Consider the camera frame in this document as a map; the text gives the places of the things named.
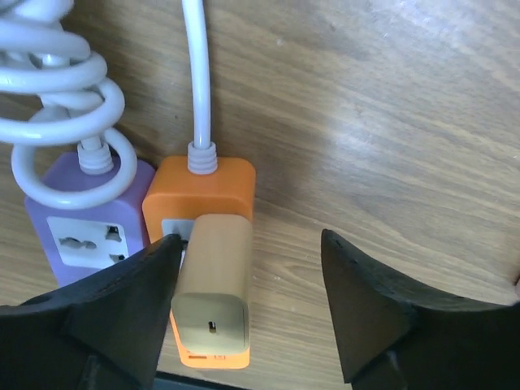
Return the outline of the orange power strip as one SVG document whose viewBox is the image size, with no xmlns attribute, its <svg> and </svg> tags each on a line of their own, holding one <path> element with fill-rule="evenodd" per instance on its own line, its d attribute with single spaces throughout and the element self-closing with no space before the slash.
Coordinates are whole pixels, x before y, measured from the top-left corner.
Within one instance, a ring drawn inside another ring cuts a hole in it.
<svg viewBox="0 0 520 390">
<path fill-rule="evenodd" d="M 142 203 L 150 240 L 176 234 L 188 246 L 194 222 L 202 215 L 240 215 L 253 225 L 255 180 L 254 166 L 243 158 L 219 158 L 217 170 L 209 175 L 190 172 L 184 156 L 165 158 Z M 249 365 L 250 344 L 245 352 L 233 355 L 191 353 L 180 343 L 172 310 L 170 321 L 184 365 L 216 370 L 237 370 Z"/>
</svg>

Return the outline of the yellow charger plug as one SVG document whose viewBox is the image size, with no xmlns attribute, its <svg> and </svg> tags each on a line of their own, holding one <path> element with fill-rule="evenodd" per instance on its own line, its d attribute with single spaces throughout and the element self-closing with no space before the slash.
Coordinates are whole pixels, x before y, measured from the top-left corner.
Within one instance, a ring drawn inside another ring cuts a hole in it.
<svg viewBox="0 0 520 390">
<path fill-rule="evenodd" d="M 198 217 L 171 301 L 180 343 L 191 353 L 233 355 L 250 344 L 253 225 L 236 214 Z"/>
</svg>

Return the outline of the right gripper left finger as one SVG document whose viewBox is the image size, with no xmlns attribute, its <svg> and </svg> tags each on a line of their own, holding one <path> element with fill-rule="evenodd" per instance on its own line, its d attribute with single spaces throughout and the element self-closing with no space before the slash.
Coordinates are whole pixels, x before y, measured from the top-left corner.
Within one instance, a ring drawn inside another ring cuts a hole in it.
<svg viewBox="0 0 520 390">
<path fill-rule="evenodd" d="M 130 258 L 1 308 L 3 389 L 151 389 L 180 270 L 168 235 Z"/>
</svg>

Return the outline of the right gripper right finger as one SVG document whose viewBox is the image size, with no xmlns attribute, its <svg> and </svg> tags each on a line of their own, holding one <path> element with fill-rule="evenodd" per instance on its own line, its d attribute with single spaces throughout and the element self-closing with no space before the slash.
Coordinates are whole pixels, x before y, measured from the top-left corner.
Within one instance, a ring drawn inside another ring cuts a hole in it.
<svg viewBox="0 0 520 390">
<path fill-rule="evenodd" d="M 433 288 L 321 235 L 344 381 L 355 389 L 516 389 L 519 307 Z"/>
</svg>

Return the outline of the purple power strip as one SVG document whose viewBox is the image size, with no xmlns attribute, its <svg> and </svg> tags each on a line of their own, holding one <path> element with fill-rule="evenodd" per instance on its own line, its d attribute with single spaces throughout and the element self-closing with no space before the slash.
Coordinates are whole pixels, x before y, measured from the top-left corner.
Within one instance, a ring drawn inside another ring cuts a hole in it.
<svg viewBox="0 0 520 390">
<path fill-rule="evenodd" d="M 58 286 L 121 262 L 149 244 L 141 205 L 154 174 L 151 165 L 139 160 L 127 191 L 94 208 L 57 210 L 25 199 Z"/>
</svg>

